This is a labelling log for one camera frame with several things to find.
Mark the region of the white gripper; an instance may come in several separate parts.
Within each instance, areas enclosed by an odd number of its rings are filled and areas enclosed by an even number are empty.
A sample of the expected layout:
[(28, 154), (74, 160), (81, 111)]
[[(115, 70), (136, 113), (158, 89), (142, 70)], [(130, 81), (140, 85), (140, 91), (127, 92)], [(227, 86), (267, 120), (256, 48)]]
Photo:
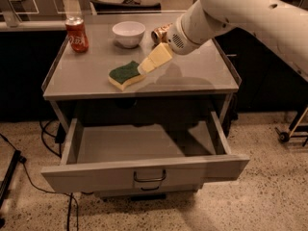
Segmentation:
[(158, 44), (138, 66), (138, 72), (145, 75), (172, 59), (172, 51), (188, 55), (199, 48), (205, 39), (195, 21), (181, 15), (167, 30), (167, 43)]

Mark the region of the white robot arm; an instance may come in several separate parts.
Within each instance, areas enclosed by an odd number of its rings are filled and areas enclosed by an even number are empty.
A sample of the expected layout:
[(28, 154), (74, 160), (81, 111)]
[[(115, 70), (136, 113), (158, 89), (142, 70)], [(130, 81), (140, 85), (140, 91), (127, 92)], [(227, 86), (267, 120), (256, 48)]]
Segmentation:
[(308, 80), (308, 11), (280, 0), (196, 0), (154, 42), (187, 55), (234, 28), (250, 33)]

